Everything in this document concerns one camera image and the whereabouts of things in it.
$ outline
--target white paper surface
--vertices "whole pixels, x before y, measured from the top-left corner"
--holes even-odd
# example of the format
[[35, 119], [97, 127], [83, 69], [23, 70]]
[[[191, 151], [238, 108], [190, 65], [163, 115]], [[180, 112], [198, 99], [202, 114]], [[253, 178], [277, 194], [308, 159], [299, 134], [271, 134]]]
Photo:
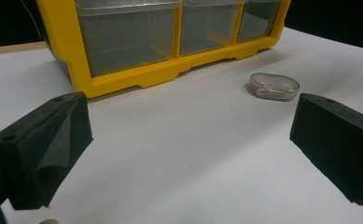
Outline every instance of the white paper surface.
[[[285, 29], [254, 57], [90, 100], [94, 141], [50, 209], [5, 202], [8, 222], [362, 224], [363, 206], [288, 140], [298, 99], [247, 91], [258, 72], [292, 77], [300, 92], [363, 113], [363, 49]], [[47, 49], [0, 55], [0, 130], [71, 91]]]

